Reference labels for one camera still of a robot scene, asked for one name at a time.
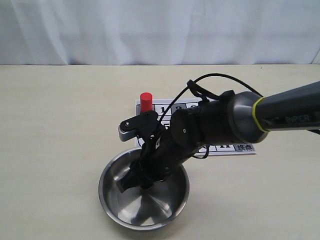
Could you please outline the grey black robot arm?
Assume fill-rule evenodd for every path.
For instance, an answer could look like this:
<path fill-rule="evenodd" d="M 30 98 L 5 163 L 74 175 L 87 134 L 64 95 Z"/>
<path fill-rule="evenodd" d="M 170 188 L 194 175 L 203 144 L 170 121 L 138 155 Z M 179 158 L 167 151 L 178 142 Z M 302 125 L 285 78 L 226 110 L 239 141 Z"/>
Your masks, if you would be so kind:
<path fill-rule="evenodd" d="M 256 144 L 269 132 L 317 130 L 320 127 L 320 84 L 314 82 L 268 97 L 232 90 L 214 95 L 192 81 L 197 106 L 177 109 L 164 127 L 156 111 L 142 110 L 119 125 L 122 141 L 143 139 L 139 157 L 117 182 L 121 192 L 149 188 L 166 180 L 200 148 L 213 145 Z"/>

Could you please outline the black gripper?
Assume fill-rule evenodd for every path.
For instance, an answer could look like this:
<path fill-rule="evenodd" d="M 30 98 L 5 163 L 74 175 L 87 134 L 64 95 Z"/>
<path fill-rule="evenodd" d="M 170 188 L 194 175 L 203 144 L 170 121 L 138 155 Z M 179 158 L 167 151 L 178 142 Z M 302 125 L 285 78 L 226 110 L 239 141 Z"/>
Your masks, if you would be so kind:
<path fill-rule="evenodd" d="M 142 148 L 130 170 L 117 181 L 121 193 L 139 187 L 148 190 L 153 182 L 165 180 L 177 167 L 195 153 L 195 138 L 186 126 L 173 126 L 164 130 L 156 140 Z"/>

